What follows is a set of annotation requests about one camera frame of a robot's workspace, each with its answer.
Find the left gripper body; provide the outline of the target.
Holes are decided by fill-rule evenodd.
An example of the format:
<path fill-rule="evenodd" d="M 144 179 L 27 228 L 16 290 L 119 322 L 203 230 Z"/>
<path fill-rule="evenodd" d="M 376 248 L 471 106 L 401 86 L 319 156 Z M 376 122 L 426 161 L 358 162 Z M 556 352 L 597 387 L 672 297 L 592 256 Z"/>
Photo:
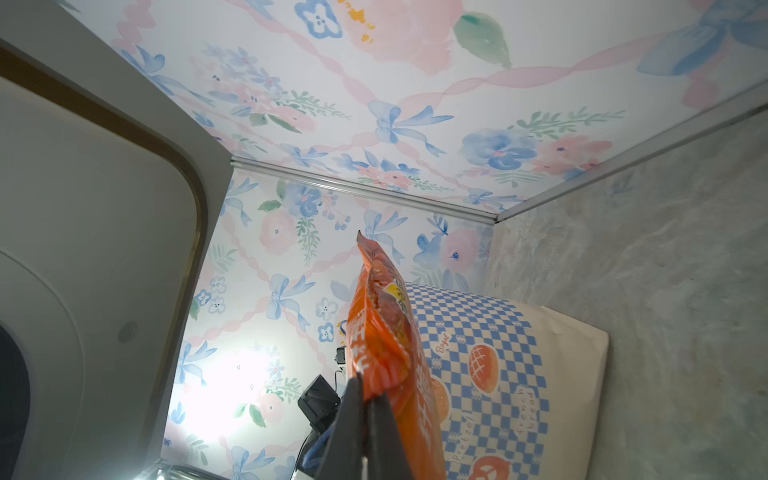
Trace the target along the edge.
<path fill-rule="evenodd" d="M 323 434 L 335 421 L 341 399 L 322 375 L 299 396 L 297 404 L 316 434 Z"/>

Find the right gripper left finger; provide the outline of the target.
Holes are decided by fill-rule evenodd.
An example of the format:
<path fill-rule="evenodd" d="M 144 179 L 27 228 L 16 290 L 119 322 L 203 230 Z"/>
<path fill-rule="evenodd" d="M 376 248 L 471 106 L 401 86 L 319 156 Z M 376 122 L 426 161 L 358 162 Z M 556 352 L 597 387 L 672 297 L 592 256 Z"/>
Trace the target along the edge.
<path fill-rule="evenodd" d="M 348 381 L 316 479 L 367 478 L 366 413 L 364 379 L 358 374 Z"/>

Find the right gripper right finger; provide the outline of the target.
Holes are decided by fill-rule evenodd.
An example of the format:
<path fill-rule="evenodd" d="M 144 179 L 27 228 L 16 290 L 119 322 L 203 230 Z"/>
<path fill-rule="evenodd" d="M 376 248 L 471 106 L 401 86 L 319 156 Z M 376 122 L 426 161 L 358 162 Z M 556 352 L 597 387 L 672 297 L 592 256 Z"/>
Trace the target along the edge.
<path fill-rule="evenodd" d="M 413 480 L 394 412 L 386 393 L 366 404 L 366 457 L 370 480 Z"/>

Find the orange corn chips bag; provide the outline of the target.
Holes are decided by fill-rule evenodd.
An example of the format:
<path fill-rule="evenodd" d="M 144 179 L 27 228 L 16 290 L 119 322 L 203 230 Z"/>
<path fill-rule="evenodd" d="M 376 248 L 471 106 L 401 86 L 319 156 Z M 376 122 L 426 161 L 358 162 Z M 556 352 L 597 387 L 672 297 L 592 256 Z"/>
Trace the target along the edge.
<path fill-rule="evenodd" d="M 346 326 L 351 376 L 366 401 L 388 396 L 409 467 L 417 479 L 444 479 L 446 468 L 432 377 L 405 281 L 381 245 L 357 235 L 363 258 Z"/>

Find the blue checkered paper bag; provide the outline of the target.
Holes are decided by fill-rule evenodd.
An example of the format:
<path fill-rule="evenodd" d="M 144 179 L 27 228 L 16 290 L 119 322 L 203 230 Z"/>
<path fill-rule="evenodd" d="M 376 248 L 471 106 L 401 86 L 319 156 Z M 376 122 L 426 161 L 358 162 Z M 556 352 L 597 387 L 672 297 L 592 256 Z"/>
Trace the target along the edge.
<path fill-rule="evenodd" d="M 609 347 L 555 310 L 409 284 L 450 479 L 584 479 Z"/>

